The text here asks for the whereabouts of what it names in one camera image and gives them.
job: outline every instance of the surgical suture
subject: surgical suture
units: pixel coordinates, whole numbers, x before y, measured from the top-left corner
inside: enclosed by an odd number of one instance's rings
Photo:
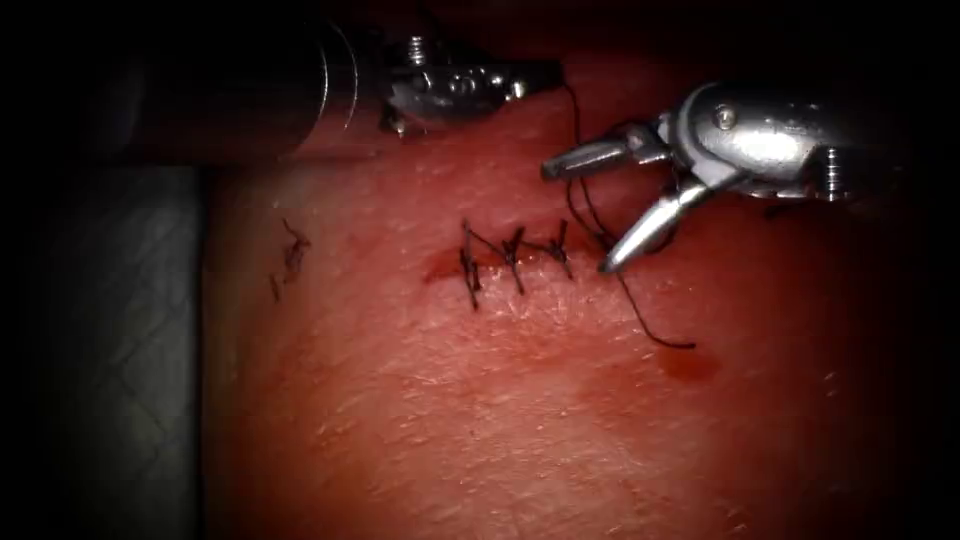
[[[573,272],[570,270],[569,258],[567,257],[567,253],[563,247],[563,242],[567,233],[566,220],[560,221],[560,232],[558,237],[549,239],[546,245],[524,240],[523,235],[526,232],[526,227],[524,226],[517,227],[509,240],[501,240],[500,247],[497,247],[496,244],[490,240],[487,240],[476,231],[471,229],[467,220],[463,220],[461,226],[463,227],[463,247],[460,248],[460,268],[463,271],[464,285],[467,287],[467,292],[470,295],[470,304],[473,306],[474,310],[477,310],[480,307],[477,300],[477,292],[482,289],[480,286],[477,261],[474,258],[471,249],[472,241],[474,240],[480,242],[497,257],[503,259],[503,262],[510,268],[513,279],[517,284],[517,292],[520,293],[520,295],[525,295],[527,292],[527,289],[523,284],[523,280],[520,277],[520,270],[518,268],[520,262],[519,251],[521,247],[546,253],[548,256],[550,256],[550,258],[559,262],[563,266],[567,277],[573,280]]]
[[[300,275],[300,269],[303,266],[303,255],[312,244],[302,232],[291,227],[286,218],[283,218],[283,226],[294,239],[292,244],[283,249],[283,263],[287,269],[286,274],[283,276],[283,282],[293,283]]]

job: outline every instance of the dark background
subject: dark background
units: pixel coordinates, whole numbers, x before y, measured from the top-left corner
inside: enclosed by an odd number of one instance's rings
[[[856,74],[900,102],[904,129],[918,148],[939,148],[934,142],[944,140],[940,133],[956,116],[949,63],[941,61],[947,49],[939,43],[956,29],[940,28],[930,12],[898,6],[844,14],[838,7],[771,9],[760,2],[683,10],[574,4],[554,4],[554,15],[544,11],[546,2],[517,11],[535,21],[585,10],[583,16],[617,21],[611,32],[635,32],[638,47],[653,47],[669,61],[713,56],[749,74]],[[198,269],[210,186],[204,170],[188,166],[81,159],[85,127],[78,108],[113,58],[207,40],[244,41],[240,50],[280,39],[277,29],[295,24],[296,13],[91,9],[63,13],[40,33],[54,54],[40,53],[31,70],[40,75],[24,78],[42,103],[33,117],[37,134],[23,137],[30,147],[23,155],[32,159],[15,160],[22,167],[11,176],[21,180],[9,180],[9,231],[17,246],[8,255],[17,269],[12,312],[26,321],[23,331],[12,332],[20,339],[6,355],[14,375],[8,379],[15,398],[8,409],[14,522],[97,538],[200,535]],[[917,188],[905,196],[929,231],[916,239],[925,255],[914,261],[929,279],[920,289],[928,309],[904,313],[905,331],[916,334],[915,354],[904,359],[916,365],[916,376],[904,382],[912,391],[901,407],[915,426],[903,441],[912,466],[897,501],[902,514],[877,516],[898,537],[956,529],[958,502],[952,388],[958,355],[946,322],[955,298],[949,278],[956,225],[948,207],[955,190],[951,169],[919,157],[915,166]]]

